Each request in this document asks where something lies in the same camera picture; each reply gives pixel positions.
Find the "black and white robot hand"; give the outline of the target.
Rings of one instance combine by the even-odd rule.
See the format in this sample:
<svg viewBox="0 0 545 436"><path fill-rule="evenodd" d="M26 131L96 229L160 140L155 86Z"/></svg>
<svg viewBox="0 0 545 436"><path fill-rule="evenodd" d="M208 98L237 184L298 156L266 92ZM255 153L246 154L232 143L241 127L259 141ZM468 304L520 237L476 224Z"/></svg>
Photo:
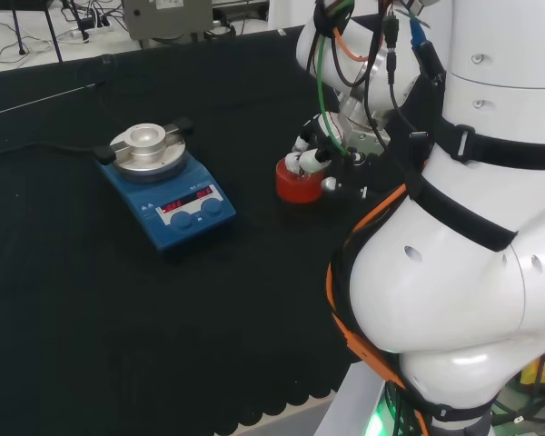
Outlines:
<svg viewBox="0 0 545 436"><path fill-rule="evenodd" d="M313 185L323 193L366 199L389 190L379 180L382 146L366 125L342 114L317 114L297 136L284 164L299 182L319 180Z"/></svg>

